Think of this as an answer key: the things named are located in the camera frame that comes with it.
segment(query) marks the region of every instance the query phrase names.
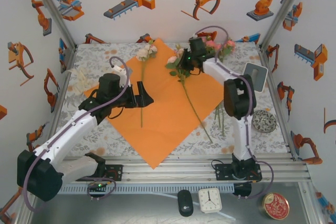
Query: pink rose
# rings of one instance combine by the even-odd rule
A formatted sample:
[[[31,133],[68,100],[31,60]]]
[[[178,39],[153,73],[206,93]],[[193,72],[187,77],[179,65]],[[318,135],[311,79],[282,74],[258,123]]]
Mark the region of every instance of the pink rose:
[[[168,59],[167,63],[174,63],[176,61],[177,57],[176,56],[172,56]]]
[[[206,44],[208,47],[213,47],[213,48],[216,47],[216,43],[214,43],[212,40],[208,40],[208,41],[206,41],[205,44]]]
[[[231,47],[235,47],[235,42],[233,40],[228,40],[227,44]]]
[[[222,47],[220,43],[214,43],[212,40],[208,40],[205,44],[208,47],[214,48],[215,50],[220,50],[220,48]]]

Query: black computer mouse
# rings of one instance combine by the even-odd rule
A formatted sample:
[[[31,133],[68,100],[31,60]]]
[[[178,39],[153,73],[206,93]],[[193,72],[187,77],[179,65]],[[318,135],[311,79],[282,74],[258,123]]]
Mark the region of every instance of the black computer mouse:
[[[188,190],[181,190],[178,192],[177,202],[179,203],[179,211],[182,216],[188,217],[193,214],[193,198]]]

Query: white flower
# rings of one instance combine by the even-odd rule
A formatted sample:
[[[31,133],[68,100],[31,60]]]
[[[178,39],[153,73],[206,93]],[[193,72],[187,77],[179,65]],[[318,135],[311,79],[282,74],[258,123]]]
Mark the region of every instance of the white flower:
[[[176,56],[172,56],[168,59],[167,63],[174,63],[176,61],[177,57]]]
[[[145,61],[148,56],[148,51],[145,48],[139,49],[139,51],[136,53],[136,58],[140,61]]]
[[[151,46],[151,50],[153,51],[153,52],[157,52],[157,48],[156,48],[156,46]]]
[[[72,90],[76,95],[83,94],[83,92],[95,86],[94,81],[86,78],[85,76],[85,74],[88,73],[89,70],[85,68],[71,68],[67,71],[71,74],[76,75],[76,82],[72,85]]]
[[[177,55],[179,57],[181,57],[183,55],[183,52],[184,52],[184,48],[180,48],[178,51],[177,51]]]

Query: white wall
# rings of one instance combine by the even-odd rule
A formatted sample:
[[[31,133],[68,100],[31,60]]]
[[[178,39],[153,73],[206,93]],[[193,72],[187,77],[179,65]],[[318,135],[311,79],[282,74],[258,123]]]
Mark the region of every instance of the white wall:
[[[146,7],[135,8],[113,20],[104,17],[103,13],[123,0],[80,1],[85,15],[72,22],[65,21],[78,44],[84,42],[87,33],[92,33],[106,42],[135,42],[145,33],[167,42],[187,41],[198,29],[214,24],[228,29],[233,39],[240,39],[255,33],[264,35],[275,17],[273,15],[256,22],[246,16],[259,0],[221,0],[213,15],[199,10],[200,21],[196,21],[181,12],[186,10],[192,13],[194,0],[155,0],[156,8],[153,10]],[[280,0],[274,0],[270,9],[276,13],[280,6]]]
[[[44,92],[44,78],[47,68],[54,73],[60,86],[64,82],[64,74],[60,73],[58,55],[59,38],[62,37],[55,22],[52,23],[52,33],[44,37],[42,27],[37,20],[37,12],[32,7],[31,0],[0,0],[0,105],[8,110],[8,114],[0,120],[0,207],[2,207],[17,191],[16,171],[17,156],[26,146],[26,134],[38,129],[46,121],[51,121],[50,105]],[[47,18],[50,14],[41,7]],[[34,77],[20,87],[26,79],[23,73],[14,68],[8,68],[8,42],[21,42],[31,52],[34,63],[26,70]],[[56,87],[49,82],[51,92]]]
[[[327,128],[323,133],[323,108],[327,108],[327,121],[336,119],[336,43],[335,43],[335,11],[334,0],[296,0],[303,3],[299,22],[292,31],[279,28],[271,45],[278,43],[279,67],[274,72],[276,83],[283,81],[295,89],[289,127],[296,134],[310,137],[316,144],[321,165],[309,165],[310,175],[317,190],[322,192],[334,205],[336,190],[334,188],[336,162],[336,126]],[[313,69],[305,61],[294,55],[294,45],[299,44],[315,51],[321,44],[328,50],[328,61],[324,64],[324,76],[320,80],[313,79]],[[273,66],[274,57],[270,59]],[[282,102],[285,114],[285,101]],[[308,146],[300,149],[300,156],[312,156]]]

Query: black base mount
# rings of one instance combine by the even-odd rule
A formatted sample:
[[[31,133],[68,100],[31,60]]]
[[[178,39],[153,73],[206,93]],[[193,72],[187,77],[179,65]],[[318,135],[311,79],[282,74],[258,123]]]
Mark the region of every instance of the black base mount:
[[[217,180],[249,180],[259,182],[262,180],[260,165],[253,158],[239,161],[232,154],[231,164],[216,164]]]

